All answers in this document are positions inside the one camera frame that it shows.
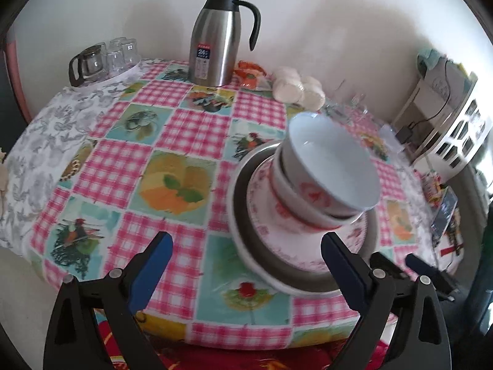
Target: white bowl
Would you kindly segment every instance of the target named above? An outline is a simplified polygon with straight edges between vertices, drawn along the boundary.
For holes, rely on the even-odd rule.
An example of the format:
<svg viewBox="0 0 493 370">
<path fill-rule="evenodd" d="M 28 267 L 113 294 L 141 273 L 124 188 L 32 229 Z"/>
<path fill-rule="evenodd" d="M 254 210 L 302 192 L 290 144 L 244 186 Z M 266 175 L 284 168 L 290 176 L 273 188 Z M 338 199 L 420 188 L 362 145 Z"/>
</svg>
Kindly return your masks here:
<svg viewBox="0 0 493 370">
<path fill-rule="evenodd" d="M 359 212 L 356 215 L 347 218 L 336 218 L 320 212 L 303 200 L 303 198 L 293 189 L 293 186 L 289 183 L 283 173 L 280 159 L 283 144 L 284 143 L 281 143 L 275 150 L 270 177 L 272 188 L 277 198 L 284 203 L 291 213 L 307 225 L 326 230 L 337 229 L 343 225 L 352 224 L 363 214 L 363 212 Z"/>
<path fill-rule="evenodd" d="M 325 104 L 325 93 L 322 88 L 319 88 L 317 85 L 304 83 L 303 97 L 298 104 L 308 111 L 316 112 Z"/>
<path fill-rule="evenodd" d="M 320 83 L 318 79 L 315 79 L 312 76 L 307 76 L 307 75 L 302 76 L 301 83 L 303 83 L 303 85 L 309 84 L 309 85 L 317 86 L 318 88 L 322 88 L 322 83 Z"/>
<path fill-rule="evenodd" d="M 295 68 L 291 68 L 290 66 L 278 66 L 272 72 L 272 80 L 275 81 L 279 78 L 297 78 L 300 80 L 300 74 Z"/>
<path fill-rule="evenodd" d="M 296 192 L 326 214 L 354 216 L 380 199 L 369 153 L 325 115 L 302 112 L 291 119 L 282 161 Z"/>
<path fill-rule="evenodd" d="M 303 84 L 299 78 L 277 78 L 272 83 L 272 96 L 284 104 L 296 103 L 303 97 Z"/>
</svg>

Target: bowl rim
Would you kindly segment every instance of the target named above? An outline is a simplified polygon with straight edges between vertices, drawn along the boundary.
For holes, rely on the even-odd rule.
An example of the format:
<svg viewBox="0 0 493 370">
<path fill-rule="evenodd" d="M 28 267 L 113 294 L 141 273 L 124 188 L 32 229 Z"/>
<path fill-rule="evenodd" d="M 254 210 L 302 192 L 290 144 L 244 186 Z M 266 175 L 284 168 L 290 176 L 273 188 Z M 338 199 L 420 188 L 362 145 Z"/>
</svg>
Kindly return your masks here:
<svg viewBox="0 0 493 370">
<path fill-rule="evenodd" d="M 325 212 L 318 210 L 317 208 L 313 207 L 310 203 L 308 203 L 305 199 L 303 199 L 296 192 L 296 190 L 291 185 L 291 182 L 289 182 L 288 178 L 283 173 L 283 170 L 281 168 L 281 163 L 280 163 L 280 160 L 281 160 L 280 155 L 281 155 L 282 149 L 283 149 L 283 142 L 281 142 L 279 144 L 279 146 L 275 149 L 275 152 L 274 152 L 274 157 L 272 160 L 272 167 L 271 167 L 271 170 L 274 171 L 273 175 L 275 175 L 275 173 L 280 174 L 279 175 L 279 178 L 281 179 L 280 182 L 282 184 L 284 184 L 284 187 L 289 190 L 289 193 L 292 196 L 296 195 L 296 198 L 300 202 L 303 202 L 315 216 L 317 216 L 318 218 L 326 218 L 328 221 L 333 222 L 334 225 L 336 225 L 336 226 L 343 226 L 343 225 L 352 224 L 353 222 L 355 222 L 358 218 L 360 218 L 363 215 L 364 211 L 361 211 L 361 212 L 359 212 L 355 215 L 352 215 L 350 217 L 347 217 L 347 218 L 339 218 L 339 217 L 336 217 L 336 216 L 333 216 L 333 215 L 330 215 L 328 213 L 325 213 Z"/>
<path fill-rule="evenodd" d="M 351 141 L 354 143 L 354 145 L 357 148 L 360 148 L 361 149 L 362 153 L 364 153 L 364 157 L 366 158 L 366 160 L 367 160 L 367 162 L 369 164 L 369 167 L 372 168 L 372 172 L 375 175 L 375 177 L 374 177 L 375 178 L 375 181 L 376 181 L 375 182 L 375 185 L 377 186 L 376 190 L 378 190 L 378 193 L 376 194 L 375 203 L 373 205 L 357 206 L 357 205 L 354 205 L 351 202 L 348 202 L 346 199 L 342 198 L 341 196 L 339 196 L 338 194 L 332 192 L 331 190 L 327 190 L 327 188 L 315 176 L 315 174 L 313 173 L 313 171 L 310 168 L 308 168 L 303 163 L 303 161 L 302 161 L 302 159 L 301 159 L 298 151 L 295 148 L 294 143 L 291 142 L 291 140 L 292 140 L 292 138 L 291 138 L 292 132 L 290 132 L 290 131 L 291 131 L 291 127 L 293 126 L 293 123 L 295 123 L 295 121 L 296 121 L 297 118 L 298 118 L 298 121 L 299 121 L 300 118 L 305 118 L 305 117 L 310 117 L 310 118 L 315 118 L 315 117 L 324 118 L 324 121 L 327 121 L 327 123 L 330 124 L 330 126 L 337 127 L 337 130 L 340 131 L 342 134 L 344 134 L 344 133 L 347 134 L 347 136 L 349 136 L 351 138 Z M 296 114 L 293 118 L 291 118 L 291 120 L 289 121 L 289 124 L 288 124 L 288 127 L 287 127 L 286 137 L 285 137 L 284 140 L 286 141 L 286 143 L 289 143 L 291 145 L 291 150 L 293 151 L 293 154 L 296 156 L 296 159 L 297 159 L 298 163 L 300 163 L 300 165 L 307 172 L 307 174 L 310 176 L 310 178 L 321 189 L 325 190 L 328 194 L 330 194 L 331 196 L 333 196 L 337 201 L 339 201 L 343 205 L 348 206 L 348 207 L 352 208 L 353 210 L 368 211 L 368 210 L 371 210 L 372 208 L 374 208 L 378 204 L 378 202 L 380 201 L 380 197 L 381 197 L 380 177 L 378 176 L 378 172 L 377 172 L 377 169 L 376 169 L 375 165 L 371 161 L 371 158 L 370 158 L 369 153 L 359 143 L 357 143 L 357 141 L 355 140 L 355 138 L 344 127 L 342 127 L 339 124 L 337 124 L 330 117 L 327 117 L 325 115 L 322 115 L 322 114 L 319 114 L 319 113 L 315 113 L 315 112 L 300 112 L 300 113 Z"/>
</svg>

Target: pink checkered pattern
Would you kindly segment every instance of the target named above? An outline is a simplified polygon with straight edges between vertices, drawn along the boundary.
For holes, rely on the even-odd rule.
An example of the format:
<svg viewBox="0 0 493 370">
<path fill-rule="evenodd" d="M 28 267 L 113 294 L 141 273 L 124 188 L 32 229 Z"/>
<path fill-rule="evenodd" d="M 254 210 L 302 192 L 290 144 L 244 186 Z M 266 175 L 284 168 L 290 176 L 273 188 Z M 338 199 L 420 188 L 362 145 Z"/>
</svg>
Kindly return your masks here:
<svg viewBox="0 0 493 370">
<path fill-rule="evenodd" d="M 233 117 L 282 130 L 286 127 L 286 107 L 284 104 L 253 93 L 238 92 L 236 103 L 233 104 Z"/>
<path fill-rule="evenodd" d="M 108 256 L 101 276 L 113 268 L 124 268 L 137 253 L 143 252 L 159 231 L 166 230 L 163 219 L 152 218 L 126 212 L 113 245 L 108 248 Z"/>
<path fill-rule="evenodd" d="M 418 276 L 413 270 L 408 268 L 405 263 L 406 256 L 409 253 L 416 253 L 417 245 L 396 245 L 394 246 L 394 263 L 402 268 L 414 280 Z"/>
<path fill-rule="evenodd" d="M 214 348 L 267 350 L 285 348 L 290 336 L 291 329 L 289 327 L 226 327 L 193 323 L 186 341 L 191 344 Z"/>
<path fill-rule="evenodd" d="M 223 115 L 177 108 L 156 147 L 220 159 L 230 121 L 231 118 Z"/>
<path fill-rule="evenodd" d="M 213 231 L 229 232 L 228 214 L 226 211 L 226 194 L 228 185 L 237 163 L 221 161 L 218 168 L 218 178 L 215 188 L 211 191 L 212 204 L 210 205 L 211 215 L 208 229 Z"/>
<path fill-rule="evenodd" d="M 95 202 L 125 208 L 152 147 L 125 141 L 100 141 L 73 191 Z"/>
<path fill-rule="evenodd" d="M 293 298 L 294 326 L 346 320 L 358 316 L 359 313 L 349 308 L 342 295 L 323 299 Z"/>
<path fill-rule="evenodd" d="M 387 318 L 387 324 L 393 324 L 393 323 L 397 322 L 397 320 L 398 320 L 398 317 L 395 314 L 390 313 L 389 317 Z"/>
<path fill-rule="evenodd" d="M 385 201 L 381 199 L 375 206 L 375 211 L 378 216 L 378 227 L 380 230 L 380 246 L 392 246 L 392 231 L 390 229 L 389 215 L 387 214 L 387 207 Z"/>
<path fill-rule="evenodd" d="M 145 85 L 132 100 L 136 103 L 177 107 L 191 87 L 190 83 L 155 80 Z"/>
<path fill-rule="evenodd" d="M 353 132 L 355 134 L 365 133 L 365 134 L 369 134 L 372 136 L 378 136 L 377 126 L 368 117 L 368 115 L 365 116 L 360 121 L 353 121 L 351 132 Z"/>
<path fill-rule="evenodd" d="M 54 286 L 57 290 L 60 289 L 60 285 L 62 284 L 63 277 L 67 275 L 67 271 L 64 269 L 56 266 L 52 262 L 48 260 L 43 260 L 43 267 L 44 267 L 44 277 L 46 278 L 46 281 L 51 286 Z"/>
<path fill-rule="evenodd" d="M 382 197 L 405 201 L 406 195 L 402 190 L 401 181 L 394 166 L 376 158 L 372 158 L 372 161 L 377 168 L 378 177 L 380 178 Z"/>
<path fill-rule="evenodd" d="M 163 72 L 169 64 L 171 63 L 152 64 L 152 68 L 149 71 L 147 71 L 144 76 L 142 76 L 142 79 L 154 79 L 161 72 Z"/>
<path fill-rule="evenodd" d="M 161 314 L 191 319 L 206 233 L 203 229 L 170 223 L 165 230 L 173 237 L 173 256 L 147 308 Z"/>
<path fill-rule="evenodd" d="M 233 75 L 233 78 L 231 79 L 231 83 L 229 85 L 221 86 L 221 88 L 238 90 L 240 88 L 240 78 L 236 75 Z"/>
<path fill-rule="evenodd" d="M 89 136 L 102 138 L 106 135 L 106 133 L 112 128 L 113 124 L 120 119 L 128 105 L 128 101 L 117 101 L 115 105 L 110 108 L 108 113 L 106 113 L 106 115 L 98 121 L 96 128 L 89 134 Z"/>
<path fill-rule="evenodd" d="M 55 188 L 46 207 L 38 215 L 33 226 L 33 236 L 31 237 L 30 243 L 32 248 L 39 254 L 44 254 L 44 245 L 50 235 L 50 229 L 57 221 L 58 214 L 63 211 L 69 196 L 70 191 Z"/>
<path fill-rule="evenodd" d="M 152 294 L 147 309 L 190 319 L 195 306 L 200 261 L 206 240 L 205 231 L 202 229 L 126 212 L 116 241 L 108 249 L 102 275 L 115 267 L 125 267 L 133 256 L 147 247 L 158 231 L 169 232 L 172 236 L 173 256 Z"/>
</svg>

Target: cable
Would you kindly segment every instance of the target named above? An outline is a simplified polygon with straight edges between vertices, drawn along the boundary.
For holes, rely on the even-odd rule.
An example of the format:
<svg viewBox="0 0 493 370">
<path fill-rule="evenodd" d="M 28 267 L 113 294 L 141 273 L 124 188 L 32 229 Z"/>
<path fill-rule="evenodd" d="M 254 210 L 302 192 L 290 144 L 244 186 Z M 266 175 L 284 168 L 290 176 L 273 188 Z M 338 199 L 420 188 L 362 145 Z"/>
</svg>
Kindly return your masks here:
<svg viewBox="0 0 493 370">
<path fill-rule="evenodd" d="M 447 100 L 446 100 L 446 101 L 445 101 L 445 103 L 442 105 L 442 108 L 440 108 L 440 109 L 438 110 L 438 112 L 437 112 L 435 115 L 433 115 L 432 117 L 426 118 L 426 119 L 424 119 L 424 120 L 418 121 L 418 122 L 416 122 L 416 123 L 411 122 L 411 123 L 409 124 L 409 129 L 414 129 L 414 128 L 416 127 L 416 125 L 421 124 L 421 123 L 423 123 L 423 122 L 427 122 L 427 121 L 432 120 L 433 118 L 435 118 L 438 114 L 440 114 L 440 113 L 442 112 L 442 110 L 445 108 L 445 106 L 446 106 L 446 105 L 447 105 L 447 103 L 449 102 L 449 100 L 450 100 L 450 95 L 452 94 L 452 90 L 450 89 L 449 77 L 447 76 L 447 64 L 448 64 L 448 63 L 449 63 L 448 61 L 447 61 L 447 62 L 445 62 L 445 67 L 444 67 L 444 70 L 445 70 L 445 82 L 447 82 L 447 87 L 449 88 L 449 96 L 447 97 Z"/>
</svg>

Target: screw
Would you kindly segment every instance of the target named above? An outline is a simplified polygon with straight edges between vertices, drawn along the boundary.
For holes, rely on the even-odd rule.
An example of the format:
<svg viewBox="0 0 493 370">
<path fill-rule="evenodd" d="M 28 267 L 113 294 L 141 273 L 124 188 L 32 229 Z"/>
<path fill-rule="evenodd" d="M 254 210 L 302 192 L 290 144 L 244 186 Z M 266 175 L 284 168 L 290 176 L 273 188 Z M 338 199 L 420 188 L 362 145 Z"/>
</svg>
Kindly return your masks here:
<svg viewBox="0 0 493 370">
<path fill-rule="evenodd" d="M 425 285 L 430 285 L 431 284 L 431 279 L 426 276 L 426 275 L 422 275 L 420 276 L 420 281 L 425 284 Z"/>
<path fill-rule="evenodd" d="M 67 274 L 66 276 L 63 277 L 63 283 L 64 284 L 69 284 L 73 281 L 73 275 L 72 274 Z"/>
<path fill-rule="evenodd" d="M 123 271 L 121 268 L 113 268 L 112 271 L 109 272 L 109 276 L 111 278 L 120 278 L 122 273 L 123 273 Z"/>
<path fill-rule="evenodd" d="M 383 271 L 381 268 L 376 268 L 375 270 L 373 270 L 373 275 L 377 278 L 385 278 L 385 271 Z"/>
</svg>

